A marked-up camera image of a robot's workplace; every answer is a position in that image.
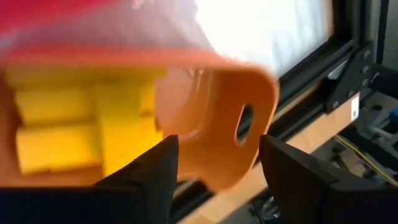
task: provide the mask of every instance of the wooden board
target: wooden board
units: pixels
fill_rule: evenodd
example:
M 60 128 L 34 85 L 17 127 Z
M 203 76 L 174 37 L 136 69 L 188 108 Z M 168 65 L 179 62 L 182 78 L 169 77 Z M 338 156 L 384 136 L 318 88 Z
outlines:
M 290 139 L 288 143 L 307 153 L 315 151 L 351 123 L 352 99 L 331 114 L 320 116 Z M 215 195 L 191 215 L 185 217 L 180 223 L 219 223 L 266 187 L 267 182 L 262 173 L 262 166 L 258 164 L 237 186 L 227 192 Z

